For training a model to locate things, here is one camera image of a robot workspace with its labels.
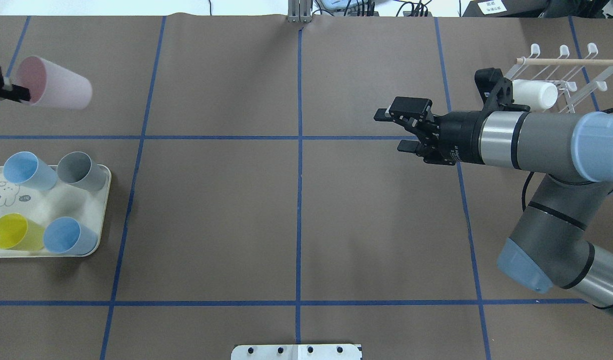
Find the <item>blue joint cover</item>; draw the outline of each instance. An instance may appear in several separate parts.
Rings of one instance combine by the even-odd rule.
[[[589,112],[571,137],[575,170],[590,182],[613,182],[613,114]]]
[[[547,274],[512,239],[507,239],[497,265],[509,278],[534,292],[545,294],[553,287]]]

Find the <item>blue grid line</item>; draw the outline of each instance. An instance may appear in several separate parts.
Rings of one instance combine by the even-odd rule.
[[[298,141],[295,135],[0,135],[0,140],[198,140],[198,141]],[[415,136],[304,135],[303,141],[404,141]]]
[[[295,226],[295,343],[302,341],[302,30],[297,32],[297,225]]]
[[[0,300],[0,306],[149,306],[149,307],[233,307],[233,306],[478,306],[483,305],[577,305],[580,298],[508,298],[457,300]]]
[[[573,36],[573,43],[575,44],[575,51],[578,53],[578,59],[583,58],[583,53],[580,51],[580,44],[578,43],[578,36],[576,34],[576,27],[574,26],[574,18],[569,15],[569,27],[571,28],[571,35]],[[582,75],[584,75],[584,80],[586,80],[587,84],[589,83],[589,75],[586,71],[586,68],[582,68]],[[590,98],[593,100],[593,107],[595,107],[595,111],[599,112],[600,107],[598,106],[598,100],[595,98],[594,93],[590,93]]]
[[[31,21],[31,17],[27,16],[26,21],[24,22],[24,27],[22,27],[22,32],[20,33],[20,38],[18,39],[18,43],[15,46],[15,51],[13,52],[13,56],[11,57],[11,62],[9,62],[9,68],[6,69],[5,77],[11,76],[11,71],[14,69],[14,64],[16,63],[16,59],[18,58],[18,53],[20,52],[20,48],[23,45],[23,39],[25,39],[26,30],[29,27],[29,22]]]
[[[446,96],[446,109],[449,112],[451,109],[451,96],[449,94],[449,80],[444,64],[444,53],[442,52],[442,37],[440,32],[440,23],[438,18],[435,21],[435,34],[437,38],[437,52],[439,54],[439,64],[442,69],[442,80],[444,82],[444,94]],[[476,247],[473,243],[473,231],[471,229],[471,217],[469,217],[469,205],[467,204],[467,193],[465,191],[464,178],[462,176],[462,165],[457,163],[457,178],[460,184],[460,194],[462,197],[462,210],[464,210],[464,218],[466,219],[466,228],[468,230],[469,248],[471,251],[471,267],[473,268],[473,280],[475,282],[475,294],[478,301],[478,310],[480,312],[480,325],[482,328],[482,341],[484,342],[484,354],[486,360],[491,360],[491,349],[489,346],[489,332],[487,331],[487,319],[485,318],[485,306],[482,301],[482,291],[480,289],[480,276],[478,274],[478,261],[476,260]]]
[[[146,108],[144,109],[144,121],[142,122],[142,135],[140,136],[140,144],[137,147],[137,157],[135,157],[135,168],[133,169],[133,179],[131,180],[131,190],[128,195],[128,205],[126,205],[126,215],[124,216],[124,228],[122,230],[122,239],[119,244],[119,252],[117,253],[117,263],[115,268],[115,274],[113,276],[113,287],[110,294],[110,305],[108,306],[108,314],[106,326],[104,328],[104,337],[102,339],[102,346],[100,351],[100,360],[105,360],[106,349],[109,343],[109,335],[111,333],[111,324],[113,321],[113,310],[115,307],[115,299],[118,292],[118,284],[120,282],[120,271],[122,269],[122,258],[124,257],[124,248],[127,241],[127,234],[129,231],[129,219],[131,217],[131,211],[133,209],[133,198],[135,196],[136,181],[138,178],[138,171],[140,170],[140,162],[142,161],[142,150],[144,148],[145,135],[147,132],[147,125],[149,122],[149,111],[151,110],[151,100],[153,98],[153,89],[156,85],[156,75],[158,74],[158,62],[160,61],[160,50],[162,49],[162,41],[165,36],[165,25],[167,24],[167,17],[162,16],[162,23],[160,25],[160,36],[157,41],[157,48],[155,50],[155,61],[153,62],[153,72],[151,73],[151,84],[149,85],[148,97],[146,98]]]

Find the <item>gray cup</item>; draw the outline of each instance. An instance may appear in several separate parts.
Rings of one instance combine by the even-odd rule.
[[[57,164],[57,177],[65,184],[96,192],[106,184],[106,173],[85,152],[68,153]]]

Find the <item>wooden dowel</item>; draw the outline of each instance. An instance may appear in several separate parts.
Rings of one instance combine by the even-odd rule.
[[[518,65],[540,65],[540,66],[613,66],[610,59],[526,59],[518,57]]]

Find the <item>cartoon drawing on tray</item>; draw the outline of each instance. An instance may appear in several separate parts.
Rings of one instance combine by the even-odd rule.
[[[11,207],[16,202],[20,185],[8,181],[0,181],[0,208]]]

